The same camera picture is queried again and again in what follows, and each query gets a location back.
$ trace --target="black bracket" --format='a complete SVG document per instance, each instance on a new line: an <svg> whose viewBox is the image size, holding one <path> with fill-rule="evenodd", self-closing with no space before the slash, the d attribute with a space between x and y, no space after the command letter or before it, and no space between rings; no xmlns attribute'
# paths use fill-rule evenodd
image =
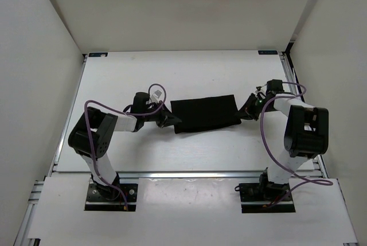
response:
<svg viewBox="0 0 367 246"><path fill-rule="evenodd" d="M290 194L281 203L266 208L266 204L273 201L278 195L279 191L267 190L267 193L261 192L259 183L241 183L235 191L240 193L242 213L294 213L295 208L292 202L292 195Z"/></svg>
<svg viewBox="0 0 367 246"><path fill-rule="evenodd" d="M127 200L127 207L129 212L136 211L135 204L138 197L138 184L135 183L123 183L120 184L120 188L125 193ZM91 183L88 186L87 197L85 199L84 210L101 210L101 211L116 211L126 212L124 208L124 199L121 196L116 197L114 200L104 198L97 189L96 184Z"/></svg>

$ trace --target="wire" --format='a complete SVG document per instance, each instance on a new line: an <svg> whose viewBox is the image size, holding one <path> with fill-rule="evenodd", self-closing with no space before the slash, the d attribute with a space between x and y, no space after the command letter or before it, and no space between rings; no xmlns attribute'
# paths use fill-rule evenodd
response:
<svg viewBox="0 0 367 246"><path fill-rule="evenodd" d="M122 189L109 183L107 180L105 180L99 173L98 171L98 167L97 167L97 159L96 159L96 151L95 151L95 148L94 148L94 143L93 143L93 138L92 138L92 130L91 130L91 124L89 122L89 117L88 117L88 104L97 104L107 110L110 110L112 112L115 112L117 114L122 114L122 115L131 115L131 116L150 116L150 115L153 115L155 113L157 113L162 107L163 105L165 104L165 101L166 101L166 98L167 98L167 92L165 90L165 88L163 86L161 86L160 84L152 84L150 85L149 87L149 92L151 90L151 88L153 86L159 86L162 88L164 94L165 94L165 97L163 98L163 102L161 103L160 106L157 107L157 109L153 112L150 112L150 113L142 113L142 114L133 114L133 113L125 113L123 111L118 111L118 110L115 110L111 107L108 107L102 103L99 103L98 101L94 101L94 100L88 100L84 103L84 116L85 116L85 123L86 123L86 126L87 126L87 133L88 133L88 139L89 139L89 145L91 147L91 158L92 158L92 161L93 161L93 168L94 168L94 171L96 172L98 178L103 182L105 183L107 186L117 190L119 192L119 194L123 197L124 199L124 205L125 205L125 210L128 211L128 206L127 206L127 199L126 199L126 196L125 194L123 193Z"/></svg>
<svg viewBox="0 0 367 246"><path fill-rule="evenodd" d="M261 133L261 139L263 140L264 143L264 147L269 155L269 157L273 160L273 162L275 164L277 164L279 167L281 167L283 170L293 174L295 177L304 180L304 182L297 184L296 186L294 186L291 190L289 190L285 195L283 195L280 199L278 199L277 201L274 201L274 203L270 204L269 206L267 206L267 208L271 208L273 206L275 206L276 204L278 204L279 202L281 202L283 199L285 199L287 196L289 196L291 194L291 192L293 192L293 190L295 190L296 188L306 184L306 183L313 183L313 184L317 184L317 185L322 185L322 186L332 186L333 183L330 180L325 180L325 179L307 179L306 177L300 176L297 173L295 173L294 171L288 169L287 167L283 166L278 160L276 160L276 158L274 157L274 155L271 153L271 150L269 148L268 143L266 142L266 138L265 138L265 132L264 132L264 114L265 111L267 109L267 107L269 106L269 104L273 101L275 101L276 99L293 99L293 98L297 98L297 97L301 97L303 96L307 89L304 85L298 84L298 83L292 83L289 81L284 81L283 84L293 84L293 85L297 85L299 87L301 87L303 89L303 91L300 94L297 95L293 95L293 96L275 96L273 98L271 98L269 101L266 102L266 104L263 107L263 110L261 111L261 117L260 117L260 133Z"/></svg>

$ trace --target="black cloth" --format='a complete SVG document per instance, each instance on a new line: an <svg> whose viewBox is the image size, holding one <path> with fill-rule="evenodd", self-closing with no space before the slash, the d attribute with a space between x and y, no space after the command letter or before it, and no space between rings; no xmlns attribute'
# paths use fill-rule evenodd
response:
<svg viewBox="0 0 367 246"><path fill-rule="evenodd" d="M240 124L235 117L237 105L234 95L203 99L171 101L172 113L182 120L174 125L174 132L200 132Z"/></svg>

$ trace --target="purple cable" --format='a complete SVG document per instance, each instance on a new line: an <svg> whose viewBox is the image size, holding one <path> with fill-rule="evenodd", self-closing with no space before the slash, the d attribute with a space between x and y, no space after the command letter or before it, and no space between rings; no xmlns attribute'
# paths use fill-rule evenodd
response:
<svg viewBox="0 0 367 246"><path fill-rule="evenodd" d="M98 167L97 167L97 159L96 159L96 151L94 149L94 144L93 144L93 139L92 139L92 130L91 130L91 124L89 123L89 118L88 118L88 104L97 104L107 110L110 110L110 111L113 111L117 114L123 114L123 115L131 115L131 116L150 116L150 115L153 115L155 113L157 113L162 107L163 105L165 104L165 101L166 101L166 98L167 98L167 93L166 93L166 90L163 86L161 86L160 84L152 84L150 87L149 87L149 93L150 93L150 90L153 86L159 86L163 89L163 92L165 94L165 97L163 98L163 102L161 103L161 105L159 107L157 107L157 109L153 112L150 112L150 113L142 113L142 114L134 114L134 113L125 113L125 112L122 112L122 111L118 111L118 110L115 110L111 107L108 107L104 104L101 104L99 103L98 101L94 101L94 100L88 100L84 103L84 116L85 116L85 123L86 123L86 126L87 126L87 133L88 133L88 139L89 139L89 145L91 147L91 158L92 158L92 161L93 161L93 168L94 168L94 171L96 172L98 178L103 182L105 183L107 186L117 190L119 192L119 194L123 197L124 199L124 205L125 205L125 208L126 210L128 210L128 206L127 206L127 199L126 199L126 196L125 194L123 193L123 191L117 187L117 186L114 186L113 184L110 184L109 182L107 182L107 180L105 180L99 173L98 171Z"/></svg>
<svg viewBox="0 0 367 246"><path fill-rule="evenodd" d="M333 183L330 180L325 180L325 179L314 179L314 180L311 180L311 179L307 179L306 177L303 177L303 176L298 175L294 171L292 171L292 170L286 168L285 166L283 166L278 160L276 160L276 158L274 157L274 155L271 153L271 150L270 150L270 148L268 146L268 143L266 142L265 132L264 132L264 114L265 114L265 111L266 111L267 107L269 106L269 104L272 101L274 101L276 99L293 99L293 98L301 97L307 91L307 89L306 89L306 87L304 85L301 85L301 84L298 84L298 83L292 83L292 82L289 82L289 81L284 81L283 84L297 85L299 87L302 87L303 91L302 91L302 93L297 94L297 95L293 95L293 96L275 96L275 97L271 98L269 101L266 102L266 104L263 107L263 110L261 111L261 117L260 117L260 133L261 133L261 138L263 140L264 147L265 147L265 149L266 149L269 157L274 161L274 163L276 163L283 170L285 170L285 171L293 174L297 178L300 178L300 179L304 180L304 182L299 183L296 186L294 186L285 195L283 195L279 200L277 200L276 202L272 203L267 208L270 208L270 207L275 206L276 204L278 204L279 202L281 202L283 199L285 199L287 196L289 196L294 189L296 189L296 188L298 188L298 187L300 187L300 186L302 186L302 185L304 185L306 183L314 183L314 184L322 185L322 186L332 186L333 185Z"/></svg>

